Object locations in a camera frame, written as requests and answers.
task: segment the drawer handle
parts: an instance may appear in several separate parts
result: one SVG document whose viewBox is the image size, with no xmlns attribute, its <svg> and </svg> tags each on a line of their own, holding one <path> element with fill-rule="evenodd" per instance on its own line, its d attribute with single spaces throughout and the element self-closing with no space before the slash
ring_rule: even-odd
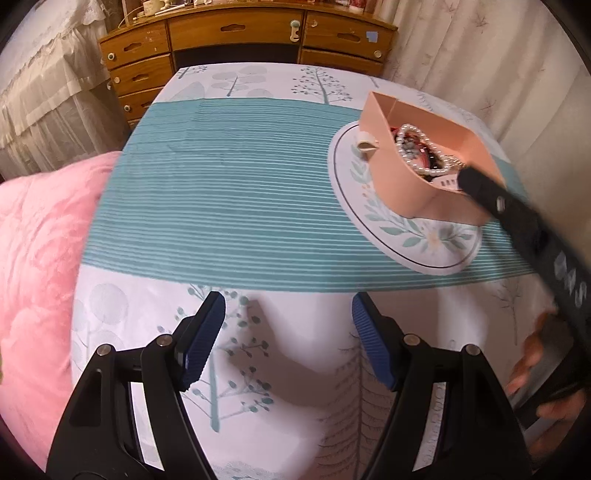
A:
<svg viewBox="0 0 591 480">
<path fill-rule="evenodd" d="M 292 20 L 290 22 L 290 27 L 291 27 L 290 40 L 293 42 L 296 42 L 300 39 L 300 36 L 298 35 L 298 32 L 300 30 L 300 21 L 299 20 Z"/>
<path fill-rule="evenodd" d="M 138 48 L 140 48 L 142 46 L 141 43 L 130 43 L 129 45 L 127 45 L 123 51 L 133 51 L 136 50 Z"/>
<path fill-rule="evenodd" d="M 337 33 L 336 36 L 341 40 L 354 41 L 355 43 L 359 43 L 361 41 L 361 38 L 359 38 L 357 35 L 353 35 L 352 33 Z"/>
<path fill-rule="evenodd" d="M 220 30 L 223 32 L 240 32 L 245 28 L 245 25 L 238 25 L 237 23 L 233 23 L 231 25 L 226 25 L 225 27 L 220 28 Z"/>
<path fill-rule="evenodd" d="M 149 77 L 147 73 L 140 73 L 131 79 L 132 82 L 140 82 L 142 80 L 146 80 Z"/>
</svg>

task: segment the wooden dresser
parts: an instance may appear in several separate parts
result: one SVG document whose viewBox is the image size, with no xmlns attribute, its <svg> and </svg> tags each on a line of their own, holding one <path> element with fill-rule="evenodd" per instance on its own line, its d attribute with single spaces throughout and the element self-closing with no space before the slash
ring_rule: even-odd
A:
<svg viewBox="0 0 591 480">
<path fill-rule="evenodd" d="M 282 61 L 379 76 L 395 35 L 393 25 L 336 5 L 234 0 L 146 18 L 102 38 L 100 48 L 108 88 L 133 128 L 183 66 Z"/>
</svg>

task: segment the dresser drawer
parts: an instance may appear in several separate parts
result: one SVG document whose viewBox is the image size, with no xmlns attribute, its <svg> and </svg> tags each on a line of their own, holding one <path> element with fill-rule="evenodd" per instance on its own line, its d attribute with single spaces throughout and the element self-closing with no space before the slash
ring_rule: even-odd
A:
<svg viewBox="0 0 591 480">
<path fill-rule="evenodd" d="M 127 95 L 166 85 L 173 76 L 170 53 L 111 70 L 117 95 Z"/>
<path fill-rule="evenodd" d="M 164 22 L 134 28 L 100 44 L 107 69 L 170 51 Z"/>
<path fill-rule="evenodd" d="M 162 87 L 119 97 L 119 103 L 123 107 L 125 118 L 128 121 L 142 118 L 148 107 L 160 93 L 160 90 L 162 90 Z"/>
<path fill-rule="evenodd" d="M 374 77 L 379 76 L 384 68 L 384 65 L 378 61 L 360 59 L 359 57 L 332 51 L 309 50 L 307 48 L 302 48 L 300 63 L 349 70 L 350 72 L 364 73 Z"/>
<path fill-rule="evenodd" d="M 292 21 L 299 26 L 292 27 Z M 173 18 L 168 29 L 173 50 L 185 50 L 232 43 L 299 44 L 301 25 L 298 10 L 236 8 Z"/>
<path fill-rule="evenodd" d="M 394 32 L 360 20 L 308 12 L 304 46 L 384 61 Z"/>
</svg>

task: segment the bedsheet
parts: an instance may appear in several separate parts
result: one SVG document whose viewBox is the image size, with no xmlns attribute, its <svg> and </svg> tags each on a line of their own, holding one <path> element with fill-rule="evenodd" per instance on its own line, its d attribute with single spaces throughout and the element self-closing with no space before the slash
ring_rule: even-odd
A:
<svg viewBox="0 0 591 480">
<path fill-rule="evenodd" d="M 501 381 L 549 304 L 496 222 L 404 219 L 379 201 L 352 148 L 370 90 L 473 129 L 524 195 L 486 126 L 454 105 L 356 73 L 239 63 L 177 72 L 100 201 L 74 300 L 73 380 L 100 344 L 144 346 L 221 291 L 225 322 L 183 394 L 219 478 L 360 477 L 393 396 L 356 336 L 357 291 L 431 345 L 479 345 Z M 443 395 L 435 385 L 416 468 L 433 459 Z M 139 387 L 134 408 L 159 465 Z"/>
</svg>

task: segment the blue rubber pad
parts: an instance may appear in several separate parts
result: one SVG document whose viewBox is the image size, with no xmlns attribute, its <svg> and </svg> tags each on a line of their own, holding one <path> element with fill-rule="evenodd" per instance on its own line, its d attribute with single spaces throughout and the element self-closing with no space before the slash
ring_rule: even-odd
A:
<svg viewBox="0 0 591 480">
<path fill-rule="evenodd" d="M 201 377 L 225 317 L 226 300 L 218 293 L 209 311 L 205 313 L 205 318 L 185 356 L 184 375 L 181 381 L 186 388 Z"/>
<path fill-rule="evenodd" d="M 353 297 L 353 302 L 351 304 L 353 322 L 355 328 L 357 328 L 357 333 L 361 338 L 369 362 L 374 369 L 375 376 L 380 382 L 386 385 L 389 390 L 392 390 L 396 384 L 396 378 L 392 375 L 390 369 L 390 353 L 376 329 L 362 298 L 363 297 L 360 293 Z"/>
</svg>

